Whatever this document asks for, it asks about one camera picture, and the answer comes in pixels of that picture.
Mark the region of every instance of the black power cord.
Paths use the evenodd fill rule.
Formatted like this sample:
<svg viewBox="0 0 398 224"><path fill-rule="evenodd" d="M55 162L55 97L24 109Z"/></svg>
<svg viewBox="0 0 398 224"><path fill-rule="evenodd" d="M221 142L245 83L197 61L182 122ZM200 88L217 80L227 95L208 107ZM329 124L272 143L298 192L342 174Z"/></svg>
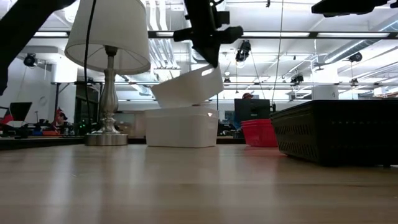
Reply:
<svg viewBox="0 0 398 224"><path fill-rule="evenodd" d="M88 101L88 89L87 89L87 60L88 60L88 44L90 43L90 32L91 32L91 24L93 23L93 17L95 12L95 6L97 4L97 0L93 0L93 6L91 7L90 18L88 19L88 27L87 27L87 35L86 35L86 48L85 48L85 95L87 102L87 113L88 113L88 130L91 133L91 115L90 115L90 102Z"/></svg>

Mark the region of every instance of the black plastic crate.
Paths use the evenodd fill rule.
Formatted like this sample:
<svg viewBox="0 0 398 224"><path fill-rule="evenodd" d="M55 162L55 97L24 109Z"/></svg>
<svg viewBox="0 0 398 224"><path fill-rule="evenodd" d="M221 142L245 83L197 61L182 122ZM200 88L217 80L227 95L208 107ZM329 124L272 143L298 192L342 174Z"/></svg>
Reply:
<svg viewBox="0 0 398 224"><path fill-rule="evenodd" d="M398 164L398 101L313 100L271 120L284 154L326 166Z"/></svg>

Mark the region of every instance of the lamp stand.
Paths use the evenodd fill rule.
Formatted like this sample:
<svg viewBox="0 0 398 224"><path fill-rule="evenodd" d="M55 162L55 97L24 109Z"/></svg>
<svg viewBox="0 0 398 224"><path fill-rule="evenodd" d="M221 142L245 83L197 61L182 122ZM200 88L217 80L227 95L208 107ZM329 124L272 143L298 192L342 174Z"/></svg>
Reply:
<svg viewBox="0 0 398 224"><path fill-rule="evenodd" d="M127 134L120 134L114 127L114 113L118 110L118 96L114 86L116 73L114 71L114 56L117 47L105 46L108 55L108 67L105 73L104 91L99 99L99 110L102 114L101 129L85 136L86 146L125 146Z"/></svg>

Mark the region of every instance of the red plastic basket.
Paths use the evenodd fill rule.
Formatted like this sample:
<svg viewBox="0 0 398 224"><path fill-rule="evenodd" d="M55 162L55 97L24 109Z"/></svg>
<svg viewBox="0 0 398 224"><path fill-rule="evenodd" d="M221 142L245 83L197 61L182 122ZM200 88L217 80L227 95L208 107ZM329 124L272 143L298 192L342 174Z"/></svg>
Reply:
<svg viewBox="0 0 398 224"><path fill-rule="evenodd" d="M246 144L255 147L278 147L270 119L255 119L242 122Z"/></svg>

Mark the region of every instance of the table surface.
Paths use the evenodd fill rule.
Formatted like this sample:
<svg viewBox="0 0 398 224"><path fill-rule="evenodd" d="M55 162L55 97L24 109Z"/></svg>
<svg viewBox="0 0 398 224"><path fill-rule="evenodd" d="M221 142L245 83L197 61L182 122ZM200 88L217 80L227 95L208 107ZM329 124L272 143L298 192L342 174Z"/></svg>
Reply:
<svg viewBox="0 0 398 224"><path fill-rule="evenodd" d="M398 168L275 149L81 145L0 152L1 223L398 223Z"/></svg>

